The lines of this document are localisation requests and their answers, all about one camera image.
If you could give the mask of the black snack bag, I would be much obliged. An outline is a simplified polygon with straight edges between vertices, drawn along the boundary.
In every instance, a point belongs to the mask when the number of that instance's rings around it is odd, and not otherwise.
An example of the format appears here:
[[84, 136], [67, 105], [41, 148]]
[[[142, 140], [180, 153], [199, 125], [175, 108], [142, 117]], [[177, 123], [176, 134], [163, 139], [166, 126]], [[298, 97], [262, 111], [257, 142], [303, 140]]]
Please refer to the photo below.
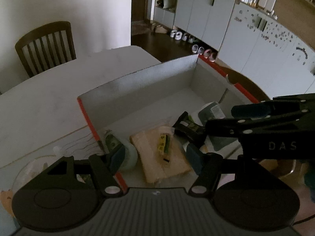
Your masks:
[[189, 142], [195, 148], [200, 149], [207, 138], [204, 126], [196, 124], [190, 119], [187, 111], [184, 111], [173, 125], [174, 134]]

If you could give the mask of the yellow green snack packet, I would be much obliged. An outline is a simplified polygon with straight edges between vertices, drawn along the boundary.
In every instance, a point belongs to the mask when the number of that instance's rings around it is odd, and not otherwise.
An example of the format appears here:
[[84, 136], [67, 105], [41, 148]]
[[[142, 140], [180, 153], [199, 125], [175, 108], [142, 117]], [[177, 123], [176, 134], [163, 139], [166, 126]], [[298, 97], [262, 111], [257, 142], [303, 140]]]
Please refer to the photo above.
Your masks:
[[170, 135], [161, 133], [158, 139], [157, 151], [165, 162], [170, 162]]

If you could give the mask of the orange sponge pad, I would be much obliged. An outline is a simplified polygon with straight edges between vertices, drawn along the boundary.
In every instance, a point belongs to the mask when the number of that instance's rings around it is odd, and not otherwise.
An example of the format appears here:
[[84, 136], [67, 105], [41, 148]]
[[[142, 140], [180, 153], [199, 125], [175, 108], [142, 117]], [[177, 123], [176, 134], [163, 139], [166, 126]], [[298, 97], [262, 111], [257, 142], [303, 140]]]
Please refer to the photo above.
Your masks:
[[164, 124], [130, 136], [139, 153], [147, 183], [182, 175], [192, 169], [174, 132], [173, 127]]

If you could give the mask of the red cardboard shoe box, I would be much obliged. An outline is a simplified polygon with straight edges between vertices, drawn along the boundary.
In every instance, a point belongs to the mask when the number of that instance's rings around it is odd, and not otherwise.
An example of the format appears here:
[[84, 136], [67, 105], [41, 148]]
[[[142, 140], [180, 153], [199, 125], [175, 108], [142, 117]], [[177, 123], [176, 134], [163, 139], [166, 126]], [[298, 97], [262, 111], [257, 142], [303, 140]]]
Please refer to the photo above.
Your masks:
[[190, 55], [130, 73], [77, 100], [96, 140], [104, 141], [110, 130], [131, 141], [135, 134], [173, 125], [184, 111], [196, 118], [210, 102], [218, 102], [227, 117], [235, 105], [259, 102], [232, 74]]

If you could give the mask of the dark wooden chair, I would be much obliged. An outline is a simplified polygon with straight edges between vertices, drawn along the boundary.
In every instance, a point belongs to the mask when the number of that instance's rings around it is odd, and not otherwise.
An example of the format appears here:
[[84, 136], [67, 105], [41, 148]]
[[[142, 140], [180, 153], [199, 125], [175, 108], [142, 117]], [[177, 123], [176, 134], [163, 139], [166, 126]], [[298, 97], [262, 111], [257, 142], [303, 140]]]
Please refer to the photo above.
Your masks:
[[30, 78], [75, 60], [71, 24], [56, 21], [38, 27], [22, 36], [16, 42], [15, 50]]

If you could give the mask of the white wall cabinets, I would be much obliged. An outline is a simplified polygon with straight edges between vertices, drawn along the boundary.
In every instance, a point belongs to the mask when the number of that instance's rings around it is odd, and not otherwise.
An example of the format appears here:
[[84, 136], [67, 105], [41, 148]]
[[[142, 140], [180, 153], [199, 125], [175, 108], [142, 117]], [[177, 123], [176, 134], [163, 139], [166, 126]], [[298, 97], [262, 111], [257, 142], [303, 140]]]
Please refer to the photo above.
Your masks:
[[271, 98], [314, 92], [314, 5], [305, 0], [177, 0], [173, 26]]

